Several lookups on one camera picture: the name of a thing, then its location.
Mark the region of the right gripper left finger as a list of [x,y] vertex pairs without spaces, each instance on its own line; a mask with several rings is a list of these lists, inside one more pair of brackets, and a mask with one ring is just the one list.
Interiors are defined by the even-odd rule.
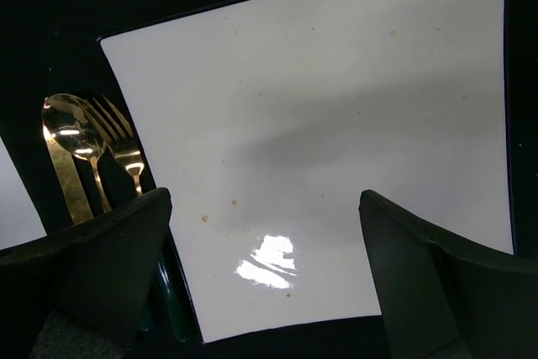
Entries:
[[171,194],[160,187],[97,218],[3,249],[2,357],[27,357],[54,307],[133,344],[171,209]]

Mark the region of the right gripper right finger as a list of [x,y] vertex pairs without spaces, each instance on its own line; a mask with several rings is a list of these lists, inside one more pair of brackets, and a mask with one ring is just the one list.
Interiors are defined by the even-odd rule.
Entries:
[[432,224],[379,193],[359,216],[394,358],[535,358],[537,263]]

